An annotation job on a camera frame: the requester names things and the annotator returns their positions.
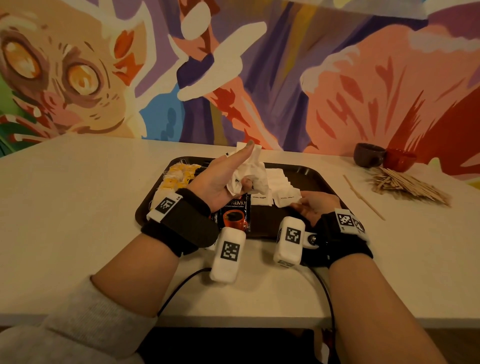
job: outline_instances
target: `hand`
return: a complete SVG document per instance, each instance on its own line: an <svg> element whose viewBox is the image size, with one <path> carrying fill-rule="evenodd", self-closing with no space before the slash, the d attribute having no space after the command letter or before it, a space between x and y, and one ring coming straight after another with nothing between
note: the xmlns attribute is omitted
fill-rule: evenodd
<svg viewBox="0 0 480 364"><path fill-rule="evenodd" d="M312 226L323 214L335 211L341 208L340 199L334 194L326 194L325 192L301 191L302 199L299 203L291 204L297 212L306 218Z"/></svg>
<svg viewBox="0 0 480 364"><path fill-rule="evenodd" d="M232 156L223 155L212 160L208 168L195 177L187 188L205 201L210 211L218 211L234 197L227 190L226 185L232 178L233 172L250 157L254 145L253 140L250 140L242 150ZM249 179L244 178L241 184L240 194L252 190L252 181Z"/></svg>

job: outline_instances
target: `wall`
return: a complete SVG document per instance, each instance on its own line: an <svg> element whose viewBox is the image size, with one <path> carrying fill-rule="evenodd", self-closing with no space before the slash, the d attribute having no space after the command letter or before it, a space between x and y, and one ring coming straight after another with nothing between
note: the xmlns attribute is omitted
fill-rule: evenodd
<svg viewBox="0 0 480 364"><path fill-rule="evenodd" d="M480 188L480 3L9 0L0 149L63 133L415 151Z"/></svg>

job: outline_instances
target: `orange eye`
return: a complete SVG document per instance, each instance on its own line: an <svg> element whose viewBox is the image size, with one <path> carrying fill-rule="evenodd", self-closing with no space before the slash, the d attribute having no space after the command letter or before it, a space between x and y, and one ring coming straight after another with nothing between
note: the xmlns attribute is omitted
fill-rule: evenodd
<svg viewBox="0 0 480 364"><path fill-rule="evenodd" d="M2 50L8 64L20 76L30 79L40 76L37 60L22 44L10 41L2 46Z"/></svg>
<svg viewBox="0 0 480 364"><path fill-rule="evenodd" d="M86 64L75 64L67 71L67 80L70 86L82 96L91 95L100 82L94 69Z"/></svg>

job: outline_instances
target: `forearm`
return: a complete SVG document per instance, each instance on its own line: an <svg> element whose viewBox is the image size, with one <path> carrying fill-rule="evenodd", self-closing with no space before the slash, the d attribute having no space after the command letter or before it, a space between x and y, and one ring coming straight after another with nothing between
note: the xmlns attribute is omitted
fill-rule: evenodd
<svg viewBox="0 0 480 364"><path fill-rule="evenodd" d="M368 256L339 259L329 276L336 324L352 363L446 363Z"/></svg>
<svg viewBox="0 0 480 364"><path fill-rule="evenodd" d="M162 242L140 234L92 276L108 298L137 314L154 317L179 258Z"/></svg>

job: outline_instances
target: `table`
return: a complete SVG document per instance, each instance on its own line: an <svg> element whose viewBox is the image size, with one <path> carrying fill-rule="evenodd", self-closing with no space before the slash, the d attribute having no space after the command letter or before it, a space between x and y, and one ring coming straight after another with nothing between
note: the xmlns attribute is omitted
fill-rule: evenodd
<svg viewBox="0 0 480 364"><path fill-rule="evenodd" d="M0 158L0 326L39 322L136 236L135 210L172 159L231 150L68 134ZM321 173L362 221L380 270L424 327L480 328L480 191L416 164L412 175L453 196L447 208L375 194L351 158L263 150L261 160ZM343 174L386 221L355 196ZM248 240L235 284L193 278L159 325L328 325L318 282L304 267L275 265L274 247ZM211 254L182 258L168 294L208 265Z"/></svg>

